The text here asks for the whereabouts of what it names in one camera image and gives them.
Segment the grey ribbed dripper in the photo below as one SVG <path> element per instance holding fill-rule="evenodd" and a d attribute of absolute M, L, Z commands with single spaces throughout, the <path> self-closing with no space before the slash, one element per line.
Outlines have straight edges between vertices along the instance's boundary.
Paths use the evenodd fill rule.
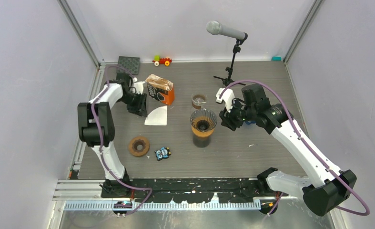
<path fill-rule="evenodd" d="M 190 123 L 194 130 L 208 132 L 217 125 L 217 115 L 206 108 L 195 110 L 190 116 Z"/>

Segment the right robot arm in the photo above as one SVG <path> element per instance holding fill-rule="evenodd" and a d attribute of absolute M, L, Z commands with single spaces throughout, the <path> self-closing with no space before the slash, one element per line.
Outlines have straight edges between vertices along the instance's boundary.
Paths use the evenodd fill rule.
<path fill-rule="evenodd" d="M 235 97 L 231 89 L 218 90 L 216 102 L 225 104 L 219 113 L 221 125 L 235 131 L 244 122 L 255 122 L 289 151 L 307 175 L 296 177 L 271 167 L 257 176 L 259 193 L 269 196 L 274 191 L 284 192 L 303 200 L 318 216 L 347 200 L 351 195 L 349 188 L 357 181 L 355 173 L 342 170 L 324 156 L 282 104 L 270 103 L 261 85 L 253 83 L 241 91 L 243 100 Z"/>

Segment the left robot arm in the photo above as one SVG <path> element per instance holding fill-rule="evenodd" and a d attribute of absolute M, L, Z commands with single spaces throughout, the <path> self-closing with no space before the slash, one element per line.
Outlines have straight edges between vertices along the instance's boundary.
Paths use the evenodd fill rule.
<path fill-rule="evenodd" d="M 77 106 L 79 138 L 99 158 L 105 172 L 104 188 L 115 182 L 113 191 L 121 198 L 127 197 L 133 187 L 114 146 L 116 131 L 111 109 L 117 102 L 122 102 L 129 113 L 147 117 L 144 84 L 144 81 L 121 73 L 115 80 L 108 80 L 93 99 Z"/>

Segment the white paper coffee filter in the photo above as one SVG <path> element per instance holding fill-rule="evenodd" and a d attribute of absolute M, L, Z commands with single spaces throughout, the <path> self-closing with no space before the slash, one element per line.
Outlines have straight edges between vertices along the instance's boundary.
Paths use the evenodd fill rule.
<path fill-rule="evenodd" d="M 161 106 L 152 110 L 145 118 L 144 124 L 149 126 L 166 126 L 167 125 L 168 106 Z"/>

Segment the dark glass carafe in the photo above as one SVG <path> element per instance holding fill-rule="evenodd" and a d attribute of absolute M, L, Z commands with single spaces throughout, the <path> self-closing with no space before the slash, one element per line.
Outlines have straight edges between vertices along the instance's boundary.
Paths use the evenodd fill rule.
<path fill-rule="evenodd" d="M 211 137 L 198 137 L 196 135 L 193 135 L 193 143 L 195 146 L 199 148 L 207 147 L 211 142 Z"/>

